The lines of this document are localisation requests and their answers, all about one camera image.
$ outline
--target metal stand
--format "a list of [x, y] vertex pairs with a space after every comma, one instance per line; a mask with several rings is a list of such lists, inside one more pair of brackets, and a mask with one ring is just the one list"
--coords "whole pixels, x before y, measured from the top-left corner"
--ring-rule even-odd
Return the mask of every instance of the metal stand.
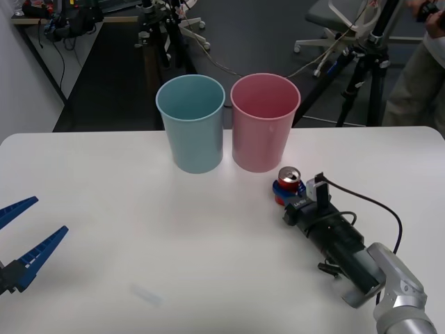
[[369, 127], [380, 125], [382, 119], [381, 108], [383, 85], [387, 68], [390, 64], [387, 36], [394, 27], [401, 6], [401, 0], [387, 0], [378, 21], [368, 38], [362, 44], [359, 43], [347, 46], [341, 53], [340, 57], [338, 57], [335, 64], [327, 71], [327, 74], [317, 83], [313, 91], [310, 92], [307, 98], [302, 102], [293, 119], [293, 127], [355, 57], [358, 58], [358, 64], [355, 67], [354, 74], [349, 81], [347, 89], [342, 93], [345, 102], [341, 108], [337, 127], [343, 126], [349, 111], [353, 107], [360, 87], [362, 87], [366, 75], [369, 72], [372, 74], [372, 83], [366, 125]]
[[353, 108], [355, 98], [362, 87], [366, 76], [371, 73], [371, 94], [369, 97], [368, 119], [366, 126], [377, 127], [381, 122], [382, 94], [383, 85], [387, 68], [389, 66], [388, 48], [379, 47], [370, 43], [361, 45], [349, 45], [338, 57], [334, 65], [327, 71], [327, 74], [321, 78], [315, 88], [310, 92], [306, 99], [298, 108], [292, 126], [306, 114], [314, 102], [324, 93], [327, 87], [338, 77], [338, 75], [348, 66], [354, 58], [358, 58], [354, 74], [349, 81], [348, 87], [342, 92], [341, 96], [345, 102], [341, 107], [341, 114], [337, 120], [336, 127], [343, 127], [346, 117]]
[[[186, 74], [197, 74], [197, 72], [185, 48], [176, 13], [172, 12], [168, 15], [156, 8], [150, 0], [143, 0], [143, 6], [139, 9], [141, 11], [138, 18], [140, 32], [138, 34], [139, 44], [136, 46], [143, 48], [149, 98], [156, 111], [156, 94], [163, 84], [160, 64], [164, 68], [170, 67], [170, 57], [164, 49], [165, 41], [161, 34], [161, 24], [167, 30], [171, 45], [175, 48], [176, 67], [184, 66]], [[160, 113], [156, 113], [155, 125], [157, 129], [163, 129]]]

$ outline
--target gray pants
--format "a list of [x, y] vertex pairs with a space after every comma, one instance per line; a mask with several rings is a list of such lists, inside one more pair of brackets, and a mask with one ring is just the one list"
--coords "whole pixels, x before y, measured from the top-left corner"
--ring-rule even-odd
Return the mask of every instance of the gray pants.
[[421, 43], [398, 78], [387, 101], [384, 126], [421, 125], [428, 122], [445, 137], [445, 68]]

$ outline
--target desk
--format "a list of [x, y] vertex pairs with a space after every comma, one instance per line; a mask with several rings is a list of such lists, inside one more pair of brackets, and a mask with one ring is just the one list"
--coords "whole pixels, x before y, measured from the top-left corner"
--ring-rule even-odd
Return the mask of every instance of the desk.
[[[187, 5], [189, 8], [192, 8], [197, 3], [197, 0], [188, 0]], [[139, 10], [136, 8], [128, 8], [124, 10], [119, 10], [114, 13], [106, 13], [104, 18], [104, 23], [129, 23], [129, 22], [137, 22], [138, 16], [139, 16]], [[47, 65], [43, 61], [42, 57], [38, 53], [37, 49], [35, 48], [34, 44], [29, 39], [28, 34], [26, 33], [26, 28], [30, 25], [38, 24], [40, 19], [33, 18], [33, 17], [26, 17], [26, 16], [16, 16], [13, 15], [11, 17], [11, 23], [15, 25], [17, 30], [19, 31], [19, 34], [21, 35], [22, 39], [24, 40], [26, 46], [31, 50], [31, 53], [33, 54], [34, 58], [37, 60], [39, 66], [42, 68], [43, 72], [47, 76], [49, 82], [53, 86], [54, 90], [57, 92], [58, 96], [62, 99], [62, 102], [65, 107], [67, 107], [70, 110], [69, 102], [66, 98], [66, 96], [63, 94], [63, 91], [61, 90], [59, 83], [54, 79], [53, 75], [49, 71]], [[40, 23], [42, 25], [45, 25], [47, 23], [46, 19], [41, 19]]]
[[[40, 202], [0, 232], [3, 263], [61, 225], [70, 228], [23, 294], [0, 296], [3, 334], [374, 334], [374, 302], [359, 310], [317, 270], [315, 247], [281, 220], [272, 181], [231, 156], [191, 175], [172, 162], [164, 132], [19, 134], [0, 146], [0, 207]], [[404, 225], [399, 255], [443, 318], [445, 142], [432, 129], [293, 129], [280, 167], [324, 171], [383, 202]], [[397, 224], [332, 189], [358, 215], [366, 244], [392, 248]]]

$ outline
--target blue object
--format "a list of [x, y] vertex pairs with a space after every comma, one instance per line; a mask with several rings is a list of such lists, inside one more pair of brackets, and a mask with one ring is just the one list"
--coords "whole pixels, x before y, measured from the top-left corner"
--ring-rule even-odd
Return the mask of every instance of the blue object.
[[191, 74], [165, 83], [156, 94], [175, 163], [189, 173], [205, 173], [223, 159], [224, 88]]
[[0, 209], [0, 230], [7, 226], [11, 221], [16, 219], [23, 211], [28, 209], [31, 205], [36, 204], [39, 200], [37, 197], [30, 197], [26, 200], [21, 200], [9, 207]]
[[17, 282], [22, 289], [26, 289], [31, 284], [37, 275], [37, 272], [54, 252], [67, 232], [68, 228], [66, 226], [61, 227], [50, 237], [46, 238], [43, 242], [18, 259], [18, 262], [28, 269]]
[[303, 181], [300, 181], [300, 184], [298, 185], [297, 194], [302, 195], [306, 191], [306, 186], [303, 183]]
[[[0, 209], [0, 229], [8, 225], [37, 201], [38, 199], [34, 196]], [[0, 266], [0, 294], [3, 294], [6, 290], [13, 293], [15, 289], [23, 292], [31, 284], [37, 272], [67, 232], [68, 228], [66, 226], [61, 227], [18, 260], [12, 261], [5, 267]]]
[[281, 198], [284, 202], [284, 206], [286, 207], [289, 202], [287, 201], [289, 198], [298, 196], [297, 194], [293, 193], [292, 191], [284, 190], [282, 187], [280, 187], [280, 183], [278, 183], [277, 180], [275, 180], [272, 184], [272, 190], [273, 193]]

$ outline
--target cable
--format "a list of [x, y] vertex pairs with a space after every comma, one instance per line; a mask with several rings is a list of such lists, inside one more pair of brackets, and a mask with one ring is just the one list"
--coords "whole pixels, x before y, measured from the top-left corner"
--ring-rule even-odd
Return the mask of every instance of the cable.
[[321, 218], [319, 218], [319, 219], [316, 219], [306, 230], [305, 230], [305, 232], [306, 232], [306, 238], [309, 238], [309, 234], [311, 233], [311, 231], [312, 231], [312, 228], [317, 224], [317, 223], [320, 223], [321, 221], [325, 221], [326, 219], [329, 219], [329, 218], [333, 218], [333, 217], [337, 217], [337, 216], [341, 216], [343, 219], [344, 219], [344, 217], [343, 217], [343, 215], [344, 214], [350, 214], [351, 216], [353, 216], [353, 222], [351, 223], [351, 225], [352, 226], [354, 226], [354, 224], [355, 224], [355, 222], [357, 221], [357, 215], [354, 213], [354, 212], [352, 212], [352, 211], [342, 211], [342, 212], [335, 212], [335, 213], [333, 213], [333, 214], [328, 214], [328, 215], [326, 215], [326, 216], [323, 216], [323, 217], [321, 217]]
[[321, 221], [325, 221], [326, 219], [341, 216], [343, 218], [343, 215], [350, 214], [353, 217], [353, 222], [351, 223], [352, 226], [354, 226], [355, 222], [357, 221], [357, 215], [352, 211], [342, 211], [342, 212], [335, 212], [333, 214], [328, 214], [326, 216], [323, 216], [317, 220], [315, 220], [312, 225], [315, 225], [316, 223], [320, 223]]
[[371, 5], [371, 3], [373, 3], [373, 1], [371, 1], [370, 3], [367, 3], [365, 5], [365, 7], [363, 8], [363, 10], [360, 12], [360, 14], [355, 18], [354, 22], [349, 26], [348, 30], [346, 30], [343, 35], [341, 35], [334, 43], [332, 43], [332, 45], [326, 50], [324, 51], [319, 57], [315, 58], [313, 61], [311, 61], [310, 63], [304, 65], [303, 67], [299, 68], [298, 70], [296, 70], [294, 73], [286, 76], [287, 79], [290, 79], [291, 77], [296, 76], [298, 73], [302, 72], [306, 67], [318, 62], [320, 59], [322, 59], [328, 52], [330, 52], [332, 49], [334, 49], [336, 47], [337, 44], [339, 44], [339, 42], [343, 39], [343, 37], [346, 36], [347, 33], [349, 33], [349, 31], [352, 29], [352, 27], [354, 26], [354, 24], [357, 22], [357, 20], [363, 15], [363, 13], [365, 12], [365, 10]]
[[77, 63], [79, 64], [79, 67], [80, 67], [81, 70], [82, 70], [82, 69], [83, 69], [83, 66], [82, 66], [82, 64], [81, 64], [81, 61], [79, 60], [79, 56], [77, 55], [77, 51], [76, 51], [76, 49], [74, 49], [73, 51], [74, 51], [74, 55], [76, 56]]
[[[303, 118], [307, 118], [308, 120], [317, 120], [319, 122], [326, 122], [326, 123], [330, 123], [330, 124], [336, 124], [336, 120], [324, 120], [322, 118], [318, 118], [318, 117], [312, 117], [312, 116], [303, 116]], [[350, 127], [366, 127], [366, 125], [361, 125], [361, 124], [355, 124], [355, 123], [348, 123], [345, 122], [343, 123], [344, 125], [348, 125]]]
[[60, 78], [60, 84], [59, 84], [60, 89], [62, 89], [62, 81], [63, 81], [63, 77], [65, 76], [65, 59], [63, 59], [63, 56], [62, 56], [61, 52], [58, 50], [58, 48], [57, 48], [57, 46], [54, 44], [54, 42], [53, 42], [53, 46], [54, 46], [54, 49], [57, 50], [58, 54], [59, 54], [60, 57], [62, 58], [63, 71], [62, 71], [62, 77]]
[[237, 77], [244, 77], [244, 75], [236, 73], [235, 71], [229, 69], [228, 67], [225, 67], [224, 65], [219, 64], [218, 61], [215, 61], [210, 54], [207, 52], [207, 50], [201, 45], [200, 41], [197, 39], [196, 37], [196, 33], [194, 32], [192, 25], [190, 24], [189, 20], [187, 19], [186, 13], [182, 13], [182, 16], [184, 16], [184, 19], [186, 19], [187, 23], [188, 23], [188, 27], [190, 28], [190, 31], [193, 34], [193, 37], [196, 40], [196, 43], [200, 46], [200, 48], [202, 49], [202, 51], [204, 51], [204, 53], [206, 54], [207, 58], [211, 61], [212, 64], [214, 64], [217, 68], [219, 68], [220, 70], [223, 70], [226, 73], [229, 73], [231, 75], [236, 75]]
[[[71, 47], [67, 46], [67, 41], [70, 42]], [[73, 43], [71, 43], [71, 40], [69, 38], [63, 38], [63, 46], [64, 46], [65, 50], [74, 51], [74, 49], [76, 48], [76, 41], [77, 41], [77, 37], [74, 37]]]
[[[339, 186], [338, 184], [335, 184], [332, 181], [329, 181], [325, 176], [322, 176], [321, 179], [323, 181], [325, 181], [326, 183], [330, 184], [331, 186], [344, 191], [345, 193], [349, 193], [350, 195], [354, 195], [354, 196], [356, 196], [358, 198], [361, 198], [362, 200], [367, 200], [368, 202], [374, 203], [375, 205], [378, 205], [379, 207], [382, 207], [383, 209], [385, 209], [388, 212], [390, 212], [396, 218], [397, 224], [398, 224], [397, 241], [396, 241], [396, 245], [394, 246], [394, 250], [392, 251], [394, 254], [397, 254], [398, 248], [401, 245], [401, 241], [402, 241], [403, 226], [402, 226], [402, 221], [398, 217], [396, 212], [394, 212], [393, 210], [388, 208], [386, 205], [378, 202], [377, 200], [373, 200], [372, 198], [360, 195], [359, 193], [355, 193], [354, 191], [348, 190], [346, 188], [343, 188], [342, 186]], [[377, 294], [377, 297], [375, 298], [375, 304], [378, 305], [379, 302], [380, 302], [380, 292]]]
[[[65, 46], [65, 50], [67, 50], [67, 51], [74, 51], [74, 55], [76, 56], [77, 63], [79, 64], [79, 67], [81, 69], [83, 69], [81, 61], [79, 60], [79, 55], [77, 54], [77, 51], [76, 51], [76, 40], [77, 40], [77, 37], [74, 37], [74, 42], [71, 43], [71, 40], [69, 38], [64, 38], [63, 39], [63, 45]], [[71, 47], [67, 46], [66, 41], [70, 42]]]
[[39, 22], [37, 23], [37, 38], [38, 38], [40, 47], [43, 49], [43, 45], [40, 42], [40, 26], [41, 25], [42, 25], [42, 19], [39, 19]]
[[87, 31], [87, 35], [94, 34], [96, 32], [96, 30], [97, 30], [97, 27], [96, 27], [96, 24], [95, 24], [95, 27], [94, 27], [94, 29], [92, 31]]

